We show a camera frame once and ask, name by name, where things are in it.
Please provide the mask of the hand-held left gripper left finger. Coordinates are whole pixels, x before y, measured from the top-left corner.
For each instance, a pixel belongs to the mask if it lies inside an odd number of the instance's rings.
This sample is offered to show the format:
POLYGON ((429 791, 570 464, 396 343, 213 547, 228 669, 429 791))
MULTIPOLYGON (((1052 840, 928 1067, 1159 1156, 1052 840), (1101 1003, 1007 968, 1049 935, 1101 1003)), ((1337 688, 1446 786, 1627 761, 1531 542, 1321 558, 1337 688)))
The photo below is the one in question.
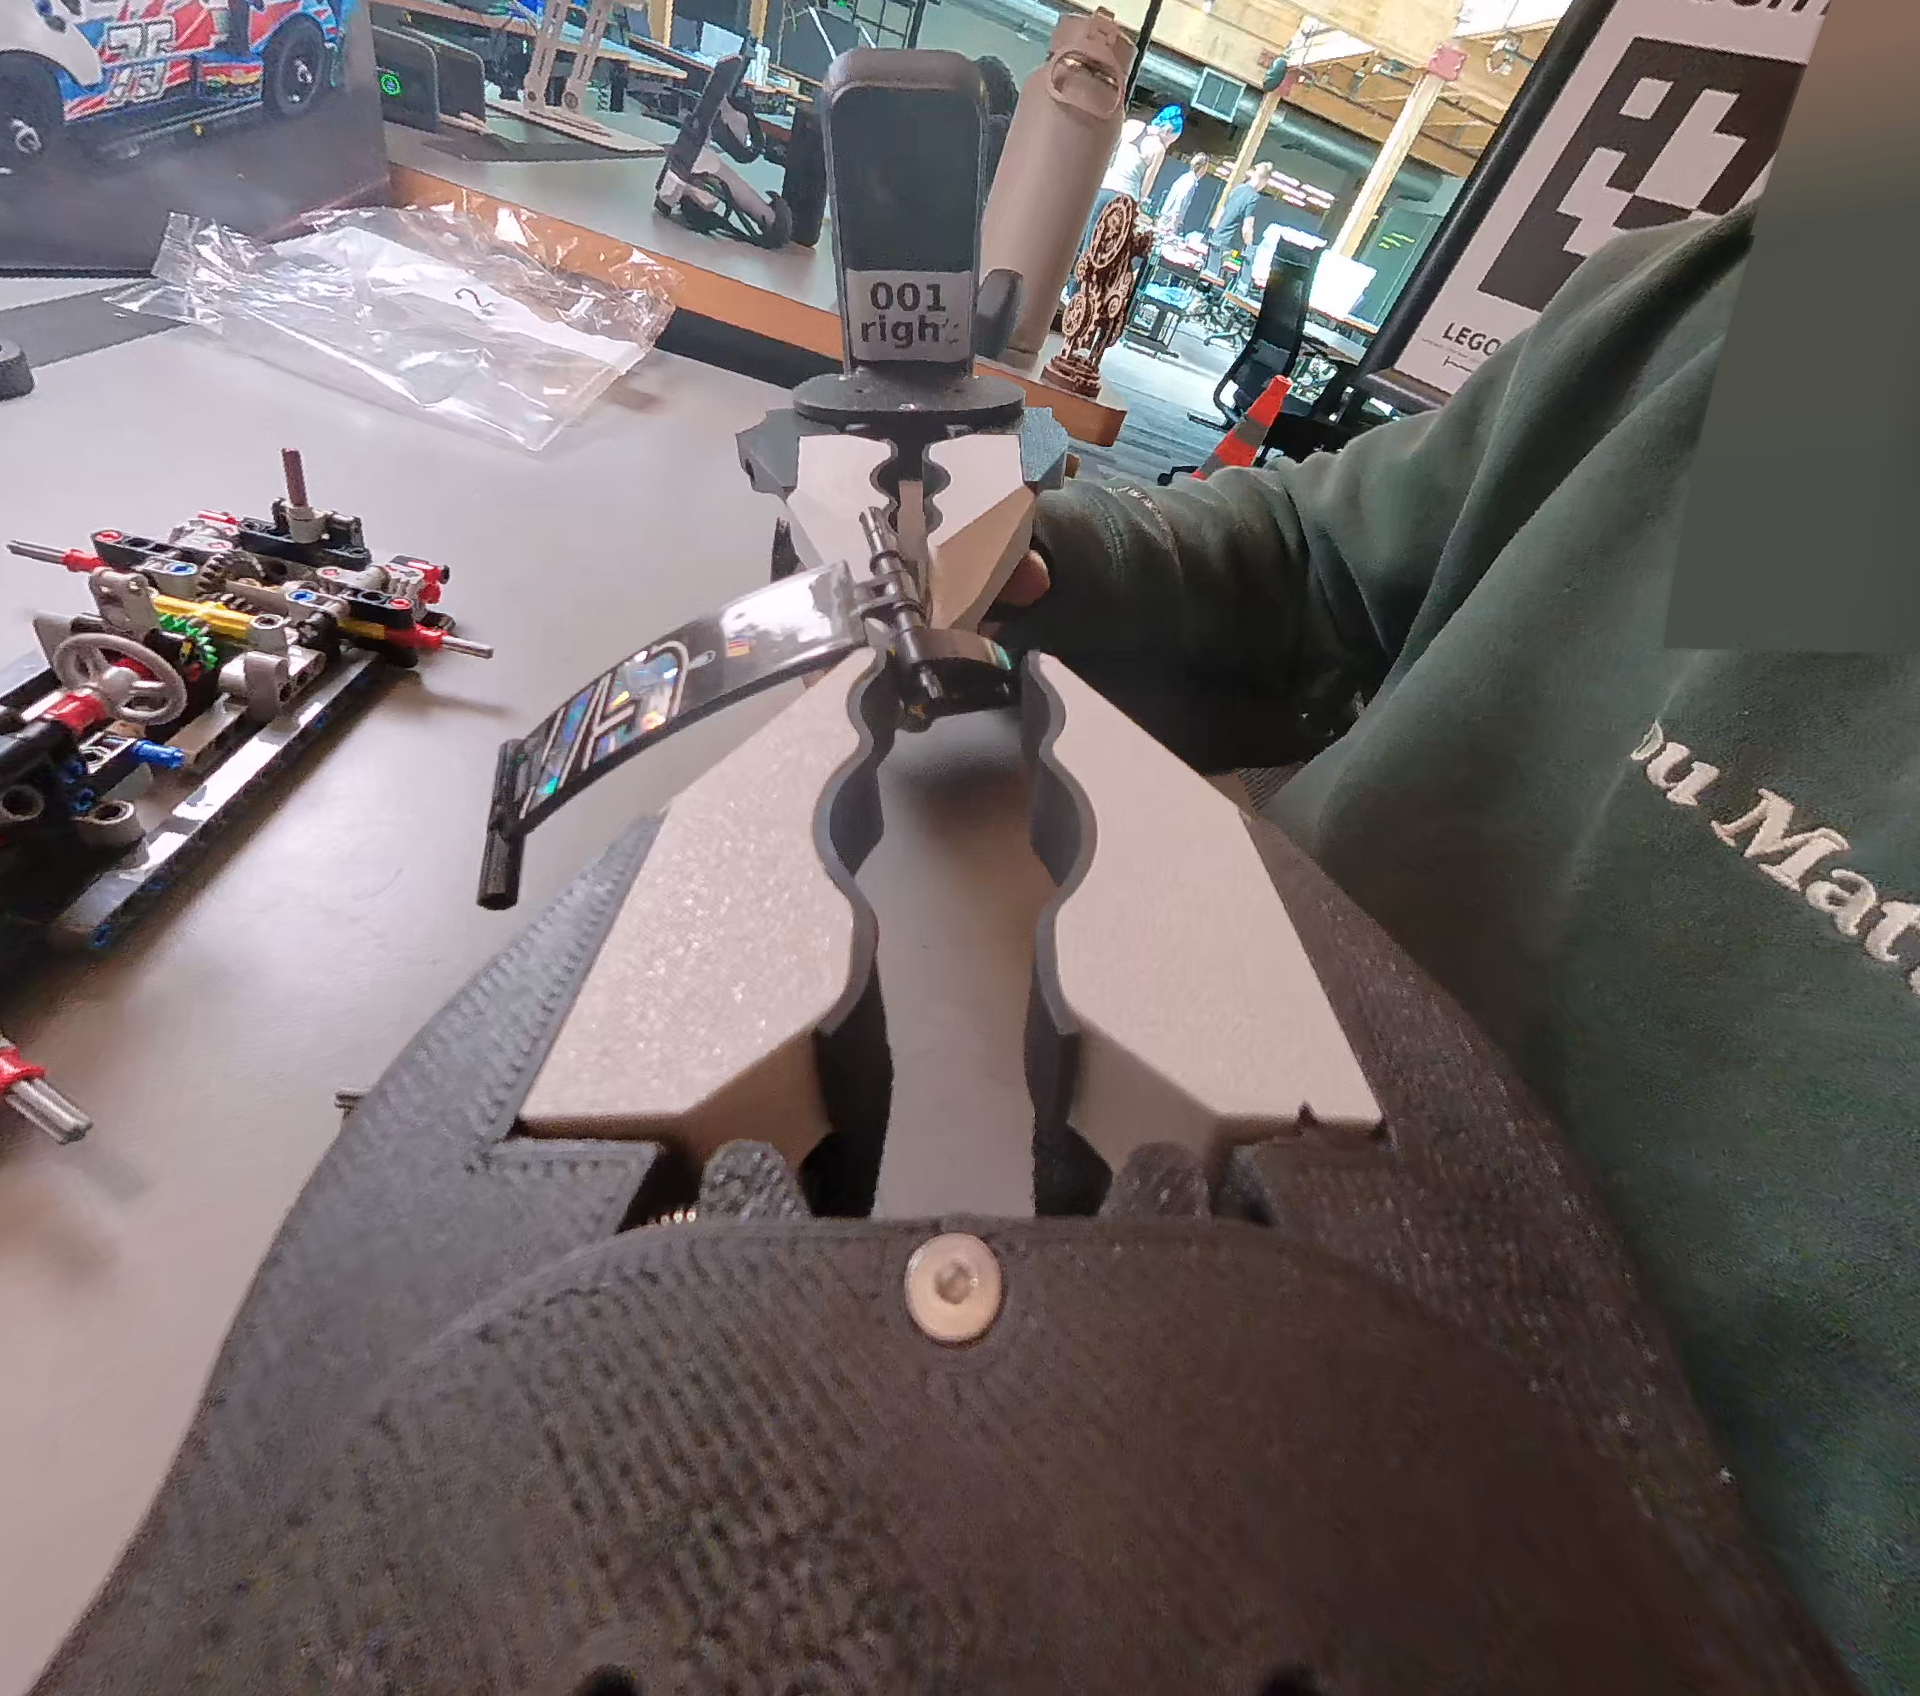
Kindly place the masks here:
POLYGON ((847 657, 676 797, 517 1121, 530 1139, 655 1143, 702 1167, 752 1141, 877 1167, 890 1051, 877 922, 890 684, 847 657))

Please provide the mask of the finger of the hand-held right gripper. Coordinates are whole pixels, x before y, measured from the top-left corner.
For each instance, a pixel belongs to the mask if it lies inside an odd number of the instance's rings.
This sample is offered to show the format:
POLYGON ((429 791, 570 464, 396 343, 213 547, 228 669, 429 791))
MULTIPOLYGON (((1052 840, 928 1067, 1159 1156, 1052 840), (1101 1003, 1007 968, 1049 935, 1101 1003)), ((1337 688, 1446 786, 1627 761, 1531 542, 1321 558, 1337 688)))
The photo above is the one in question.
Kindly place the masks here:
POLYGON ((924 450, 925 621, 976 630, 1028 555, 1036 491, 1019 437, 952 437, 924 450))
POLYGON ((796 485, 782 503, 799 568, 846 563, 856 580, 866 580, 871 549, 861 519, 879 508, 907 568, 917 579, 925 574, 924 482, 915 468, 899 466, 894 443, 803 437, 796 485))

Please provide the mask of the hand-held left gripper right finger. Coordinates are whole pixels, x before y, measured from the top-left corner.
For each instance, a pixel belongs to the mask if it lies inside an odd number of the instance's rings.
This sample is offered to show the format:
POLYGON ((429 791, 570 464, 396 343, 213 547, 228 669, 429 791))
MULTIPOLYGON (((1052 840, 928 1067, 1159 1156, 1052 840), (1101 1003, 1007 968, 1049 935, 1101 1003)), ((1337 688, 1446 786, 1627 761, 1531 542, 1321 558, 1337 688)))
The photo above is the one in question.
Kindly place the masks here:
POLYGON ((1024 663, 1036 920, 1024 1065, 1037 1143, 1203 1167, 1384 1114, 1241 811, 1049 655, 1024 663))

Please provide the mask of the black curved lego panel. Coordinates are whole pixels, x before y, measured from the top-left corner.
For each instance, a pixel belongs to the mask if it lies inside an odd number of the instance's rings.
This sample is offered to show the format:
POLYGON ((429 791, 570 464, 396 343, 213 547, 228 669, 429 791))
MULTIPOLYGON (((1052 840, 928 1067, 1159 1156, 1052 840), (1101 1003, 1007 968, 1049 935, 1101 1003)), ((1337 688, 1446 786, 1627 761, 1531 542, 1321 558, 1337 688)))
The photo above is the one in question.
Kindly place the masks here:
POLYGON ((789 574, 685 622, 615 661, 527 734, 500 745, 487 805, 475 902, 516 906, 530 834, 590 784, 668 740, 681 727, 815 677, 850 657, 881 655, 910 728, 1001 709, 1016 698, 1016 669, 995 643, 969 630, 930 628, 946 704, 931 719, 902 700, 892 658, 859 613, 843 561, 789 574))

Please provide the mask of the person's right forearm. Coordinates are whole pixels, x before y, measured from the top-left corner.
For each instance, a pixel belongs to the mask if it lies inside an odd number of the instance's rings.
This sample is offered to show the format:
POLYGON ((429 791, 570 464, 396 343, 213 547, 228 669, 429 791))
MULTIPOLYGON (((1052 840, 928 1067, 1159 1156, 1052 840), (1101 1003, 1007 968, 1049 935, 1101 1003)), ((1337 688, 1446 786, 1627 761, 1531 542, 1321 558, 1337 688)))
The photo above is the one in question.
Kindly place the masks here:
POLYGON ((1335 455, 1049 493, 1049 593, 1004 647, 1064 663, 1195 773, 1305 763, 1497 557, 1476 494, 1511 372, 1335 455))

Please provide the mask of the lego car chassis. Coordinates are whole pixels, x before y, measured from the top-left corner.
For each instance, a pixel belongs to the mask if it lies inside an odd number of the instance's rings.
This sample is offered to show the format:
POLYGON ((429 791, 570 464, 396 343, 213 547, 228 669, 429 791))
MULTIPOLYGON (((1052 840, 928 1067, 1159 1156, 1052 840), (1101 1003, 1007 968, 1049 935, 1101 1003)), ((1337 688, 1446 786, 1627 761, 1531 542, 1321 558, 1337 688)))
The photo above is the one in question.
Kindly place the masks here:
POLYGON ((355 515, 311 500, 301 452, 280 458, 264 515, 6 544, 81 576, 88 605, 37 613, 4 670, 4 975, 106 948, 379 677, 493 657, 444 610, 444 563, 374 557, 355 515))

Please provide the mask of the lego set box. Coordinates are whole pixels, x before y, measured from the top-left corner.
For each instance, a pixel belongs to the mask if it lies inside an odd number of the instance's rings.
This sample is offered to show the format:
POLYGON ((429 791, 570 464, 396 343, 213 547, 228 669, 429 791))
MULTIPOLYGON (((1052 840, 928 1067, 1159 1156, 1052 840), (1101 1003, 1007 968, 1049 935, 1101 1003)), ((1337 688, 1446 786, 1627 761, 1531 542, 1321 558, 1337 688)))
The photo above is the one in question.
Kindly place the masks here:
POLYGON ((2 268, 144 274, 388 197, 368 0, 2 0, 2 268))

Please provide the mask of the person's right hand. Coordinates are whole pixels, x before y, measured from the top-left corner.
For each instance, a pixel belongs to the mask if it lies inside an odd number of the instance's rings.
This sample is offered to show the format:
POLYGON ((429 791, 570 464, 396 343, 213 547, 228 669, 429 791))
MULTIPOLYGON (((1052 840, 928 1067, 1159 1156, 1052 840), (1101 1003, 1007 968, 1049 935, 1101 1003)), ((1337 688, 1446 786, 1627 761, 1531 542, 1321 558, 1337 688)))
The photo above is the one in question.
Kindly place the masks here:
POLYGON ((1028 549, 1005 576, 1001 589, 980 616, 978 634, 985 640, 1019 645, 1034 610, 1049 593, 1049 565, 1039 549, 1028 549))

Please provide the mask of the small black white kart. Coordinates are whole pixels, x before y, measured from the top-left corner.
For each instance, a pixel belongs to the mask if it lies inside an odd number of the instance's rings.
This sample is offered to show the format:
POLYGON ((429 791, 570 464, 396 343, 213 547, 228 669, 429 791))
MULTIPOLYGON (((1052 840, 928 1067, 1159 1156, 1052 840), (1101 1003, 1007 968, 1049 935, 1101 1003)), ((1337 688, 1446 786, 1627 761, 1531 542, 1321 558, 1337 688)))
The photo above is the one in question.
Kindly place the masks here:
POLYGON ((696 234, 777 251, 793 240, 792 210, 740 174, 763 154, 754 101, 744 93, 748 66, 740 52, 711 66, 662 163, 654 213, 696 234))

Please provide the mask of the orange traffic cone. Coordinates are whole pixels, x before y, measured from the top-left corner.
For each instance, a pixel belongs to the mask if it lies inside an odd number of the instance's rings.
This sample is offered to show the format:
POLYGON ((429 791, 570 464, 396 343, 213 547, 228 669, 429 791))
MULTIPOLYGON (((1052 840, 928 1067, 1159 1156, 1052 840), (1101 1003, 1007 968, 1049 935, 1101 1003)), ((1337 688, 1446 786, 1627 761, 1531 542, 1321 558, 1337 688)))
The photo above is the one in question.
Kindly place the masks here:
POLYGON ((1283 414, 1283 402, 1292 391, 1287 374, 1275 374, 1245 413, 1236 419, 1233 428, 1219 439, 1211 455, 1192 471, 1195 482, 1210 481, 1221 471, 1252 468, 1262 461, 1270 435, 1283 414))

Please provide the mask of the grey wood-edged table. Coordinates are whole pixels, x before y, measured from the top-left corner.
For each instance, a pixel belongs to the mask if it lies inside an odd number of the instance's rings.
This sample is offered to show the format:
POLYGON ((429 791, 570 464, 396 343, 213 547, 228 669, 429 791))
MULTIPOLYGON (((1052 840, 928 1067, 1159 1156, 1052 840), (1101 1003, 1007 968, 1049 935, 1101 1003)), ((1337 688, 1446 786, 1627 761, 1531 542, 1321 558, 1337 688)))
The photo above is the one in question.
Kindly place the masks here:
POLYGON ((665 220, 654 206, 654 166, 637 157, 486 164, 453 153, 478 148, 478 137, 404 124, 388 124, 385 142, 399 204, 453 206, 487 230, 511 225, 539 262, 570 274, 627 285, 639 258, 669 274, 669 339, 722 327, 799 378, 843 360, 826 247, 763 251, 665 220))

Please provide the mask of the black mesh office chair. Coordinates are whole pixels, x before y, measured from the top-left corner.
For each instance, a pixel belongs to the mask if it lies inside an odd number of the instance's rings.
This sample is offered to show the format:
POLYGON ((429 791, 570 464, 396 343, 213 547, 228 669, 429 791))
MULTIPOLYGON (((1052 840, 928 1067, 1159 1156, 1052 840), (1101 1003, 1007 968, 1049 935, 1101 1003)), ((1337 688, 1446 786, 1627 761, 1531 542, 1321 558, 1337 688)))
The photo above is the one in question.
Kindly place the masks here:
MULTIPOLYGON (((1283 374, 1294 382, 1317 266, 1319 256, 1299 261, 1274 256, 1259 293, 1252 335, 1213 387, 1211 401, 1215 410, 1228 419, 1226 432, 1236 426, 1236 420, 1274 376, 1283 374)), ((1337 420, 1281 413, 1254 468, 1274 455, 1292 462, 1303 462, 1314 455, 1331 455, 1344 448, 1351 437, 1354 432, 1337 420)))

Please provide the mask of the person's green sweatshirt torso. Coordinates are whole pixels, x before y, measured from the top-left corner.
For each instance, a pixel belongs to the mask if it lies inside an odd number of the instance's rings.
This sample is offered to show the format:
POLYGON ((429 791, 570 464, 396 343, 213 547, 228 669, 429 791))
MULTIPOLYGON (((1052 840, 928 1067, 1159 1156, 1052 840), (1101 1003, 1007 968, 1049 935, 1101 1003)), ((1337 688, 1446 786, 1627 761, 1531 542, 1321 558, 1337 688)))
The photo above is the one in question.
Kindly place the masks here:
POLYGON ((1668 630, 1757 215, 1500 350, 1500 552, 1283 822, 1547 1101, 1795 1592, 1915 1693, 1915 655, 1668 630))

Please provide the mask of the black box with green light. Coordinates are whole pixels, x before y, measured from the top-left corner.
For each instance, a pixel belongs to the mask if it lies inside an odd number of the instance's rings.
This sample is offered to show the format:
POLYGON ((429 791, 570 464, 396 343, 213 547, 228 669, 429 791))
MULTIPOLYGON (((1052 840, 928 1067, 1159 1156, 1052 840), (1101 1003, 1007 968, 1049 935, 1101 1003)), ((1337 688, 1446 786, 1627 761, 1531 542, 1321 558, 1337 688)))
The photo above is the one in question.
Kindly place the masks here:
POLYGON ((410 28, 371 27, 379 110, 385 124, 429 135, 489 135, 481 58, 410 28))

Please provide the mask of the black white marker sign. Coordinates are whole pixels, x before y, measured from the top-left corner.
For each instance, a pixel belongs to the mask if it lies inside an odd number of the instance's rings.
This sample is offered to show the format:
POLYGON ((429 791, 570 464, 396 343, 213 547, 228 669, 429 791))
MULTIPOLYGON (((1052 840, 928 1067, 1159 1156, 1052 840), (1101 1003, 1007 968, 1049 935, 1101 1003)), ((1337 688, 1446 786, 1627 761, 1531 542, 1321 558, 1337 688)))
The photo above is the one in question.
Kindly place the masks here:
POLYGON ((1431 408, 1617 236, 1760 197, 1830 4, 1572 0, 1356 365, 1356 392, 1431 408))

